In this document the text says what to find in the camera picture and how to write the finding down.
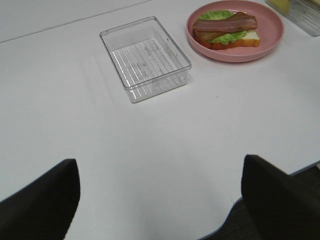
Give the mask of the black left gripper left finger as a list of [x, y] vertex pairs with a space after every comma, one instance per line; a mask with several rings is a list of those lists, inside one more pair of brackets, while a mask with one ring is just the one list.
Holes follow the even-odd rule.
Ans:
[[0, 238], [63, 240], [80, 196], [77, 162], [65, 159], [0, 202]]

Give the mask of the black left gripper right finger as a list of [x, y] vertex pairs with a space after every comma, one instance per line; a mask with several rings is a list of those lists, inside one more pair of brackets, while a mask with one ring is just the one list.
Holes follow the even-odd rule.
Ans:
[[320, 195], [258, 155], [244, 158], [241, 194], [263, 240], [318, 240]]

